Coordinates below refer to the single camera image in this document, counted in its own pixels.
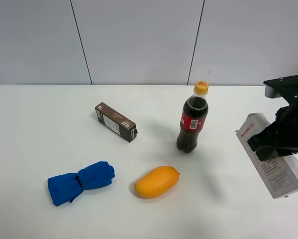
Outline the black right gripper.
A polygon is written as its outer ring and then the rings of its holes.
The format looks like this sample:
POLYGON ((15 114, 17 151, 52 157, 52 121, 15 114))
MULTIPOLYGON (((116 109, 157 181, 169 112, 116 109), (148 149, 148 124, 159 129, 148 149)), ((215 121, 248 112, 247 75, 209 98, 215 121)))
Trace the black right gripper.
POLYGON ((284 144, 280 139, 298 139, 298 75, 266 80, 264 84, 282 87, 289 105, 276 112, 274 124, 251 136, 247 143, 260 161, 298 154, 298 142, 284 144))

